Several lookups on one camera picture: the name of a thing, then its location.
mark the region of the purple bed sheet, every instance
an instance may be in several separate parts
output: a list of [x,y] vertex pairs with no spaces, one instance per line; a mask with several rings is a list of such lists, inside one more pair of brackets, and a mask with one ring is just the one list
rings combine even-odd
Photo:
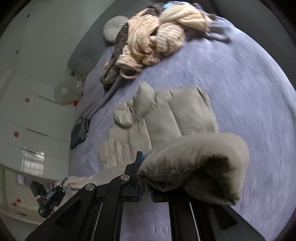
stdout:
[[[92,117],[87,139],[70,150],[69,175],[89,176],[102,171],[99,144],[107,140],[114,124],[112,109],[129,100],[139,83],[146,81],[156,91],[198,85],[211,99],[220,131],[241,136],[249,146],[250,166],[242,198],[233,208],[270,241],[276,239],[296,207],[296,93],[259,44],[223,21],[229,27],[228,43],[190,31],[177,53],[145,68],[135,80],[124,81]],[[112,48],[106,49],[87,76],[78,114],[105,95],[99,78],[111,54]],[[144,204],[125,205],[121,240],[137,236],[137,240],[170,240],[167,206]]]

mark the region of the mattress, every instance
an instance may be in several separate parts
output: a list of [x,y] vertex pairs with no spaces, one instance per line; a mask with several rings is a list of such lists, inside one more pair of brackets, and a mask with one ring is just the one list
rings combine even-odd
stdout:
[[[296,207],[296,93],[272,57],[252,38],[224,21],[229,42],[210,40],[197,31],[172,56],[145,68],[119,89],[92,117],[86,140],[69,153],[69,175],[89,176],[102,171],[100,142],[114,124],[112,109],[135,95],[146,81],[156,91],[198,85],[211,99],[220,131],[242,137],[249,146],[250,166],[236,210],[267,241],[274,240]],[[107,48],[86,78],[77,113],[105,92],[99,82]],[[149,198],[125,204],[121,240],[171,240],[167,204]]]

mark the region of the dark brown garment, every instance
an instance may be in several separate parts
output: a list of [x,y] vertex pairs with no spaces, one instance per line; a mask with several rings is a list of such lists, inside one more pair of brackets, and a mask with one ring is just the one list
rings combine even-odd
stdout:
[[[159,16],[162,11],[163,3],[153,3],[148,5],[147,11],[143,14],[151,14],[153,16]],[[100,77],[100,82],[104,85],[104,90],[108,91],[115,82],[119,75],[119,68],[115,65],[118,57],[122,54],[122,49],[126,45],[128,40],[128,23],[122,26],[121,30],[117,34],[115,40],[115,49],[106,67],[105,73]]]

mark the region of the gray round cushion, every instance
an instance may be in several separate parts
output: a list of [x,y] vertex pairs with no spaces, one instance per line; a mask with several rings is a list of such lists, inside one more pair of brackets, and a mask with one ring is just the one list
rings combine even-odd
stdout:
[[115,39],[118,32],[121,30],[121,27],[125,25],[127,21],[128,18],[125,16],[116,16],[114,18],[111,18],[104,26],[104,38],[111,43],[115,43]]

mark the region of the metal screw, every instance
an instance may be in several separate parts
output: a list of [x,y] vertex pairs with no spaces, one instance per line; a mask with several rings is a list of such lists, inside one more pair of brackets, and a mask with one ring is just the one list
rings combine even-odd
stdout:
[[129,179],[129,175],[127,175],[127,174],[123,174],[123,175],[121,175],[120,179],[121,179],[122,181],[127,181],[127,180]]
[[87,191],[92,191],[92,190],[94,190],[94,188],[95,188],[95,186],[94,186],[94,184],[92,184],[92,183],[89,183],[89,184],[87,184],[87,185],[85,186],[85,189],[86,189]]

